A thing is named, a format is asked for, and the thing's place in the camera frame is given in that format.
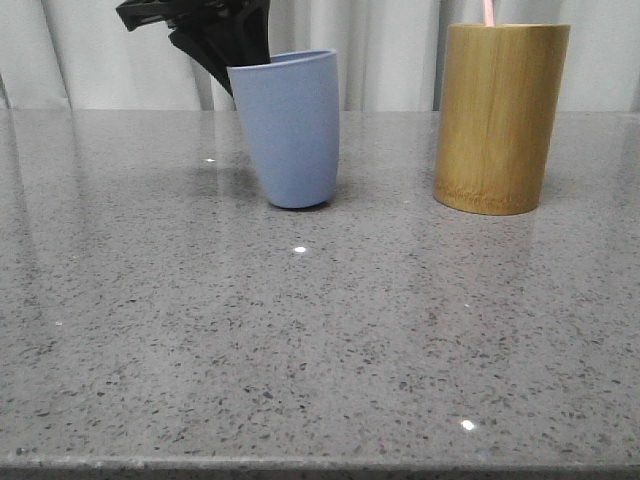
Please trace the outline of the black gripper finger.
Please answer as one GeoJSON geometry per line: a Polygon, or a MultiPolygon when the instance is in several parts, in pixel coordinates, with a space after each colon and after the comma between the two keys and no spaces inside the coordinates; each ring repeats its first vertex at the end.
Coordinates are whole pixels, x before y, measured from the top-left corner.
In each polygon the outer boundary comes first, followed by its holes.
{"type": "Polygon", "coordinates": [[[129,0],[118,5],[116,13],[126,29],[134,31],[140,26],[161,21],[174,25],[183,18],[189,18],[207,8],[212,8],[214,12],[220,9],[225,10],[226,2],[205,0],[129,0]]]}
{"type": "Polygon", "coordinates": [[[268,0],[212,1],[172,21],[169,40],[232,94],[229,67],[271,62],[269,9],[268,0]]]}

